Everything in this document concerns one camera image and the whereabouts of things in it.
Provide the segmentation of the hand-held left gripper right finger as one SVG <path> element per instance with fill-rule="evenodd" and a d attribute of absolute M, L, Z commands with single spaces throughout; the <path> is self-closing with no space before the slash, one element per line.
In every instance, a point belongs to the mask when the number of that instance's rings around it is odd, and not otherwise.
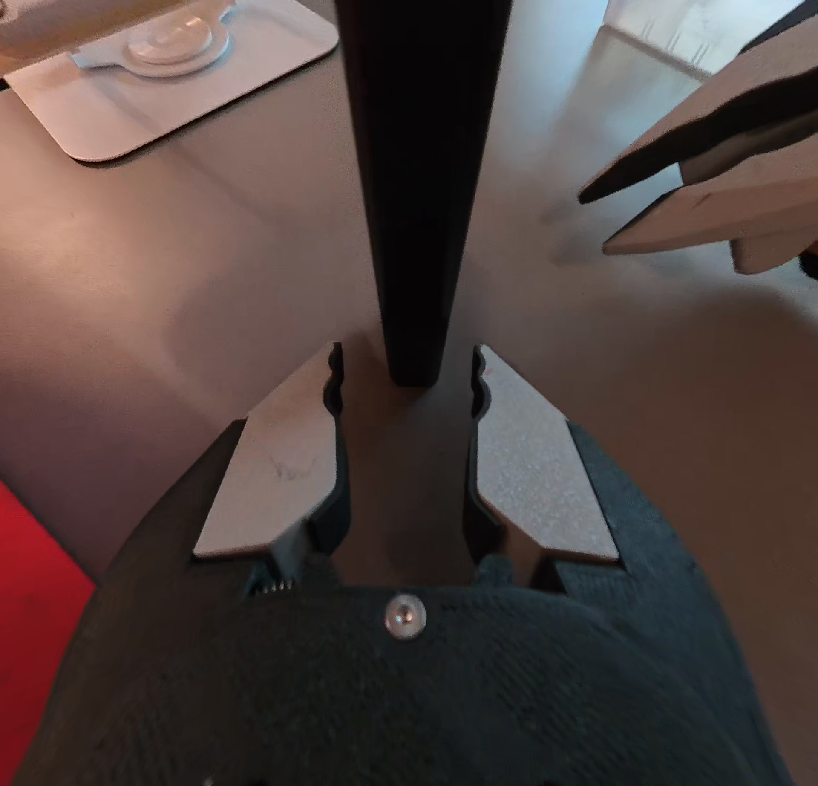
<path fill-rule="evenodd" d="M 464 537 L 475 564 L 617 564 L 566 416 L 487 345 L 473 352 Z"/>

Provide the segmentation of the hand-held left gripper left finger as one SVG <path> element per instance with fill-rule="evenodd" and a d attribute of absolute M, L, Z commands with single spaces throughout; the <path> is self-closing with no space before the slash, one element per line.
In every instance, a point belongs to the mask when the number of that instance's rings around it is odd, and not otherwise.
<path fill-rule="evenodd" d="M 342 544 L 351 524 L 343 377 L 342 346 L 328 343 L 251 409 L 197 559 L 301 559 Z"/>

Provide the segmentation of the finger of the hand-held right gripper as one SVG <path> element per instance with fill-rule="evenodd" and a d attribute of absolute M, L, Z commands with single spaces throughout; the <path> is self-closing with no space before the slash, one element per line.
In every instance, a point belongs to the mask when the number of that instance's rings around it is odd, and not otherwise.
<path fill-rule="evenodd" d="M 728 139 L 816 110 L 817 64 L 749 64 L 738 56 L 635 139 L 578 193 L 588 204 Z"/>
<path fill-rule="evenodd" d="M 734 270 L 761 274 L 807 256 L 816 275 L 817 136 L 757 154 L 656 199 L 605 241 L 607 256 L 729 243 Z"/>

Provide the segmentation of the black rectangular usb hub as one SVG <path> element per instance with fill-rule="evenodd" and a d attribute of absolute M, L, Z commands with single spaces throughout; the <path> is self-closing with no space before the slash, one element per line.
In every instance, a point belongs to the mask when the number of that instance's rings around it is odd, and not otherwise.
<path fill-rule="evenodd" d="M 441 370 L 514 0 L 334 0 L 389 374 Z"/>

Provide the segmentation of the clear plastic container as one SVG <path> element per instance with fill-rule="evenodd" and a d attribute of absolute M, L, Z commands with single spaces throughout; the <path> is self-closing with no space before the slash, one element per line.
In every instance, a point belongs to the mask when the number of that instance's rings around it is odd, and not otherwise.
<path fill-rule="evenodd" d="M 806 0 L 609 0 L 608 29 L 693 75 L 713 75 Z"/>

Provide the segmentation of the red flat sheet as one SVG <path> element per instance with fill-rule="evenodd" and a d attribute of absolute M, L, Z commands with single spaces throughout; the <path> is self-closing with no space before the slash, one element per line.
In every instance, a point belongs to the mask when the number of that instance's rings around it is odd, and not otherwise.
<path fill-rule="evenodd" d="M 11 784 L 43 717 L 61 659 L 95 590 L 1 485 L 1 784 Z"/>

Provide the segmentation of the silver monitor stand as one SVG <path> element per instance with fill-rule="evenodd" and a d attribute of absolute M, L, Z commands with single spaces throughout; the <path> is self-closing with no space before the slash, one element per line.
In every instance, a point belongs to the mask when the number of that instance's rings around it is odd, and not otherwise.
<path fill-rule="evenodd" d="M 339 40 L 297 0 L 2 0 L 2 80 L 80 162 L 141 149 Z"/>

